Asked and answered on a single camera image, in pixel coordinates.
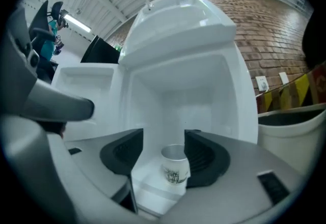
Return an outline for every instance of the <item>black print on cup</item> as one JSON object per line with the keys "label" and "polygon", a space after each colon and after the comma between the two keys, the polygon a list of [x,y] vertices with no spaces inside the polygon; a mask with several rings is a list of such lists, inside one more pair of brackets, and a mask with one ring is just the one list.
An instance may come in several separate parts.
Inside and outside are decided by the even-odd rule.
{"label": "black print on cup", "polygon": [[184,179],[179,180],[179,171],[172,171],[164,167],[164,172],[166,175],[166,179],[173,184],[182,183],[187,179],[187,177],[185,177]]}

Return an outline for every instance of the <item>white cup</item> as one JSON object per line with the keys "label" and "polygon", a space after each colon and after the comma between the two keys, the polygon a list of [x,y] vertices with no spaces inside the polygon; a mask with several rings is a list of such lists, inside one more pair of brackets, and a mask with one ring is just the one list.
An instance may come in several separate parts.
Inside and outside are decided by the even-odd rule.
{"label": "white cup", "polygon": [[178,185],[190,177],[189,161],[184,145],[168,145],[161,150],[162,168],[168,182]]}

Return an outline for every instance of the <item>black monitor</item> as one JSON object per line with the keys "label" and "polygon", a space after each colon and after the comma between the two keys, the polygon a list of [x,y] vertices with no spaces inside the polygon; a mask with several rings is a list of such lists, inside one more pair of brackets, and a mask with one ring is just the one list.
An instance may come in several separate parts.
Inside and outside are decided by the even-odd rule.
{"label": "black monitor", "polygon": [[117,64],[120,52],[107,44],[99,36],[95,36],[87,48],[81,63],[112,63]]}

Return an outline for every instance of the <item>cup rim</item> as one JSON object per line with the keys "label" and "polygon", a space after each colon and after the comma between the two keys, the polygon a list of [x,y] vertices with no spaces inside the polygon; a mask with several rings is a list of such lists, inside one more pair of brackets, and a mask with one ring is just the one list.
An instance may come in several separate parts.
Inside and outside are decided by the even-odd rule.
{"label": "cup rim", "polygon": [[170,147],[170,146],[183,146],[183,147],[184,147],[184,145],[181,145],[181,144],[171,144],[171,145],[166,145],[166,146],[164,146],[164,147],[161,149],[161,155],[162,155],[165,159],[170,160],[170,161],[185,161],[185,160],[188,160],[186,154],[184,154],[184,155],[185,155],[185,158],[184,158],[184,159],[170,159],[170,158],[165,157],[165,156],[163,155],[162,151],[163,151],[163,149],[165,149],[165,148],[167,148],[167,147]]}

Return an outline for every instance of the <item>outlet cover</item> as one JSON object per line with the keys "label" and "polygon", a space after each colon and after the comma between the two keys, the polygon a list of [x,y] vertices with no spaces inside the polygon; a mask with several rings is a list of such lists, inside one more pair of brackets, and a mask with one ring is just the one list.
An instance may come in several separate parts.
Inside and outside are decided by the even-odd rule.
{"label": "outlet cover", "polygon": [[281,72],[281,73],[279,73],[279,75],[280,75],[282,84],[285,85],[285,84],[289,83],[289,79],[287,78],[287,74],[285,72]]}
{"label": "outlet cover", "polygon": [[266,76],[256,76],[256,81],[257,81],[259,91],[267,91],[267,90],[269,90],[269,86],[268,86]]}

